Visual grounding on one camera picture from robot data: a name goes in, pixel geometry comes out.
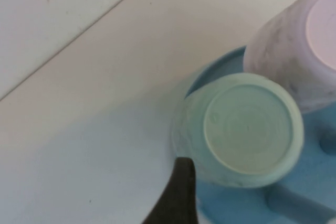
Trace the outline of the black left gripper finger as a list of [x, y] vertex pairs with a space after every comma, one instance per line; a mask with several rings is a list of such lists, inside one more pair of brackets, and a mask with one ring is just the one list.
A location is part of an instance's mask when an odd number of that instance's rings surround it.
[[192, 159], [175, 159], [171, 177], [144, 224], [198, 223], [196, 172]]

